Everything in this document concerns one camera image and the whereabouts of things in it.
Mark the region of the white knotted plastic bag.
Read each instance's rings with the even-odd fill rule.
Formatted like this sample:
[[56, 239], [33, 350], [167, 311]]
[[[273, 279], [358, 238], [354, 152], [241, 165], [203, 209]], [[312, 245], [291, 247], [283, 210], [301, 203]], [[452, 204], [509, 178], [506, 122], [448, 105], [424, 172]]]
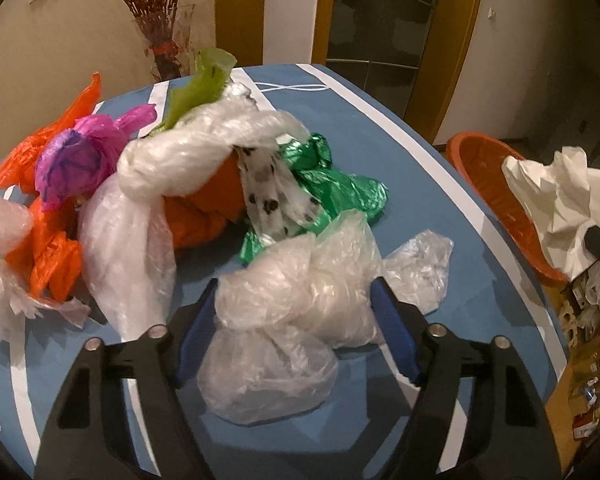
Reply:
[[259, 110], [250, 96], [233, 94], [124, 148], [79, 225], [84, 282], [123, 340], [166, 322], [171, 307], [176, 262], [163, 200], [200, 191], [236, 148], [276, 148], [283, 134], [310, 136], [290, 113]]

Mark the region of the clear plastic bag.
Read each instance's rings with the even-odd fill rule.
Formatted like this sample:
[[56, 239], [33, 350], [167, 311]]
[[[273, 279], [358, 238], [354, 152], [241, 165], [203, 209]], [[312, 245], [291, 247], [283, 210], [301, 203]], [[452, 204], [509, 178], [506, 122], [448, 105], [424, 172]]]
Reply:
[[222, 275], [216, 332], [197, 374], [207, 408], [237, 425], [313, 410], [335, 385], [337, 349], [382, 339], [373, 279], [428, 314], [446, 295], [453, 248], [426, 230], [383, 257], [365, 214], [351, 209], [321, 234], [287, 238]]

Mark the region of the white translucent bag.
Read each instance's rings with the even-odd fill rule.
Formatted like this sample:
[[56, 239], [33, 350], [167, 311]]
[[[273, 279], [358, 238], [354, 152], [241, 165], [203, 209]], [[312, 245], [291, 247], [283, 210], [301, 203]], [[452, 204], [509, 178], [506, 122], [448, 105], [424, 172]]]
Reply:
[[55, 302], [35, 299], [24, 289], [24, 281], [6, 262], [6, 255], [24, 240], [33, 226], [25, 206], [0, 196], [0, 341], [11, 341], [24, 318], [37, 318], [44, 310], [60, 313], [69, 323], [82, 328], [91, 308], [77, 299]]

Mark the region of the white paper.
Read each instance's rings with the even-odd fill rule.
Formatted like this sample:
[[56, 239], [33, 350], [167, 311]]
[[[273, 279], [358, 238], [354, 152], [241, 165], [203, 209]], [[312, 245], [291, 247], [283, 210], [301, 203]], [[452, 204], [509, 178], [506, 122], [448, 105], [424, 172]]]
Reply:
[[600, 169], [588, 166], [580, 146], [565, 146], [549, 165], [509, 155], [505, 181], [538, 233], [542, 253], [573, 280], [594, 263], [584, 236], [600, 227]]

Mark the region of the orange plastic bag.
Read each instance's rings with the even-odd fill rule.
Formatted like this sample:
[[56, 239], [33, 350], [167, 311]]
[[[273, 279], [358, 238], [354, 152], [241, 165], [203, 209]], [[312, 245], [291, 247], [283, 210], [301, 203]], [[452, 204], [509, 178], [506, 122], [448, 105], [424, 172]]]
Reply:
[[[94, 110], [100, 92], [102, 80], [94, 73], [91, 83], [56, 122], [27, 136], [0, 163], [0, 190], [15, 185], [34, 197], [29, 206], [32, 229], [5, 256], [12, 270], [29, 285], [29, 294], [34, 298], [41, 297], [48, 289], [53, 300], [66, 300], [74, 294], [74, 285], [82, 271], [82, 246], [76, 240], [78, 201], [69, 198], [59, 208], [45, 210], [34, 187], [35, 166], [54, 136]], [[178, 254], [212, 242], [229, 224], [242, 220], [245, 211], [236, 154], [231, 154], [198, 192], [164, 199], [166, 222]]]

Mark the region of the white black-spotted plastic bag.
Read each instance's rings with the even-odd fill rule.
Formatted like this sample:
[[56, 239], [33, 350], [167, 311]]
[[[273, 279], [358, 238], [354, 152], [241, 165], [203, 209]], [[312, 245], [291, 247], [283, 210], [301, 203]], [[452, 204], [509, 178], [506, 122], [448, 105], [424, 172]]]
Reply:
[[272, 148], [238, 148], [247, 214], [264, 247], [312, 226], [323, 212], [320, 202], [301, 187]]

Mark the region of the dark green plastic bag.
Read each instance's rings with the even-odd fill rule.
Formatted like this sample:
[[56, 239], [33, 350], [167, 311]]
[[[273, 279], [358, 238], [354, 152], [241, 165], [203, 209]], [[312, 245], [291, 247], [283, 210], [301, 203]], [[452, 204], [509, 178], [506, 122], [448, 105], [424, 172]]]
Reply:
[[[318, 133], [306, 142], [291, 141], [278, 147], [279, 156], [286, 162], [292, 174], [306, 191], [322, 205], [318, 219], [298, 234], [321, 233], [343, 211], [355, 209], [366, 215], [368, 222], [375, 222], [384, 212], [389, 193], [378, 180], [357, 174], [345, 174], [332, 166], [332, 151], [324, 136]], [[265, 248], [258, 240], [250, 224], [242, 242], [240, 260], [250, 263]]]

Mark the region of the light green plastic bag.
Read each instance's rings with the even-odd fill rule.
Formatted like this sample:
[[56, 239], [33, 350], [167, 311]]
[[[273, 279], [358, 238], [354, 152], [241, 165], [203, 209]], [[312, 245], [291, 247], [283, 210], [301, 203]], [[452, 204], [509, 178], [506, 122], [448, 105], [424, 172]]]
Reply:
[[162, 122], [148, 136], [175, 127], [186, 113], [197, 106], [215, 102], [221, 96], [237, 60], [230, 52], [216, 47], [201, 49], [195, 58], [195, 73], [185, 87], [169, 91], [169, 106]]

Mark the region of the orange lined trash basket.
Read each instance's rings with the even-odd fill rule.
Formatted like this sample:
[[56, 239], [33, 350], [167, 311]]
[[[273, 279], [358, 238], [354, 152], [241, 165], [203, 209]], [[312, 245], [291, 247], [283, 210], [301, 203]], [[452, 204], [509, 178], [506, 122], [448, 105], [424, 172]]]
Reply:
[[505, 180], [502, 166], [508, 156], [524, 160], [506, 143], [478, 132], [461, 132], [446, 144], [446, 158], [474, 188], [500, 220], [538, 279], [548, 287], [564, 287], [565, 274], [546, 260], [534, 224]]

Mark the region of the blue white striped tablecloth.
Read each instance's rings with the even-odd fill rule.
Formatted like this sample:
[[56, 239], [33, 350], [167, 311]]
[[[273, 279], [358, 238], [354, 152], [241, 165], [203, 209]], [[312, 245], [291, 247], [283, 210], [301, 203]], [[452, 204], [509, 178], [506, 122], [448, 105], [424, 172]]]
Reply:
[[[324, 136], [337, 169], [382, 182], [389, 192], [373, 231], [383, 254], [430, 230], [453, 244], [448, 292], [432, 319], [458, 336], [505, 335], [543, 399], [565, 370], [566, 345], [542, 289], [494, 213], [417, 132], [326, 67], [238, 68], [262, 110], [286, 110]], [[95, 322], [76, 330], [47, 312], [0, 342], [0, 440], [34, 468], [46, 418], [87, 338], [118, 340]], [[413, 390], [391, 376], [381, 348], [344, 352], [329, 398], [316, 410], [242, 427], [210, 413], [189, 382], [178, 394], [197, 441], [220, 479], [375, 479], [398, 442]]]

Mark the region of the magenta purple plastic bag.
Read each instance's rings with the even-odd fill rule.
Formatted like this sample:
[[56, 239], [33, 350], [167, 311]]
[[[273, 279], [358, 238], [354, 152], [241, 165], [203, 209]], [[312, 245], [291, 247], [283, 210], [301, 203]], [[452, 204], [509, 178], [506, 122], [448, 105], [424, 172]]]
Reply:
[[34, 188], [44, 211], [57, 210], [67, 200], [93, 194], [117, 168], [131, 134], [157, 118], [152, 104], [132, 108], [114, 119], [91, 114], [56, 134], [38, 156]]

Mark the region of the glass vase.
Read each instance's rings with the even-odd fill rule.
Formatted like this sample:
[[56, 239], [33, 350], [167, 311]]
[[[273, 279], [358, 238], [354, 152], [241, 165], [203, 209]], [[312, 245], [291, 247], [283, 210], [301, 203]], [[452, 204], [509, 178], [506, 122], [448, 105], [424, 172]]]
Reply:
[[195, 6], [188, 4], [135, 19], [145, 55], [152, 62], [151, 75], [155, 81], [188, 76], [192, 71], [195, 52], [190, 44], [190, 31], [194, 10]]

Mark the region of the glass panel door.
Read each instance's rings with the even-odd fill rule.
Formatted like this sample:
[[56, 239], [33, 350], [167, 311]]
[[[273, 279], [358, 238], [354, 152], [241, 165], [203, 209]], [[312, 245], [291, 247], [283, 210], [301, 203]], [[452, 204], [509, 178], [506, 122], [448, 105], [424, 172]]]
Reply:
[[334, 0], [326, 66], [403, 116], [435, 4], [436, 0]]

